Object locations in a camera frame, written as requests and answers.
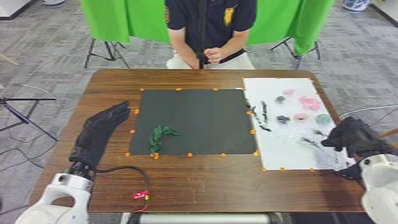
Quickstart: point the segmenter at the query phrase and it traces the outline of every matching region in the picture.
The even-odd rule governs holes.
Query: wall
[[[0,17],[9,17],[30,0],[0,0]]]
[[[373,0],[373,4],[398,22],[398,0]]]

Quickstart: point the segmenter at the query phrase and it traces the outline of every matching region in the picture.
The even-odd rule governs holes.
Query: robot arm
[[[41,199],[23,212],[16,224],[87,224],[92,172],[101,160],[108,138],[117,125],[130,116],[128,102],[101,111],[85,121],[69,156],[73,162],[66,173],[53,177]],[[73,207],[51,205],[59,198],[75,199]]]
[[[348,156],[359,158],[357,164],[337,174],[364,182],[362,206],[375,223],[398,223],[398,156],[393,155],[393,146],[353,118],[343,120],[321,144],[336,147],[336,151],[346,147]]]

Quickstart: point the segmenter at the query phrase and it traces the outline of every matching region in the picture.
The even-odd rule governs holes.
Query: green plastic toy
[[[160,138],[162,136],[179,136],[179,133],[176,130],[170,129],[170,127],[167,126],[158,126],[153,129],[153,136],[149,138],[149,151],[151,154],[158,153],[158,151],[162,150],[162,142],[160,142]]]

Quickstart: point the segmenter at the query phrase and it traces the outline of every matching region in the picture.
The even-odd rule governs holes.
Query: person's arm
[[[208,62],[218,64],[220,60],[234,54],[245,47],[245,42],[249,39],[249,30],[243,32],[233,32],[233,38],[229,39],[226,45],[220,48],[210,48],[204,50],[204,55],[208,57]]]
[[[199,69],[199,59],[195,57],[195,52],[185,42],[185,28],[179,30],[169,29],[170,45],[183,58],[185,63],[192,69]]]

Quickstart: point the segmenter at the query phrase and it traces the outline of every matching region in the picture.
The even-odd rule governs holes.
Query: dark shirt
[[[201,0],[165,0],[167,27],[179,30],[185,27],[186,44],[201,52]],[[222,47],[233,38],[233,31],[250,29],[256,21],[258,0],[206,0],[206,36],[204,49]],[[243,49],[220,61],[229,61],[243,53]]]

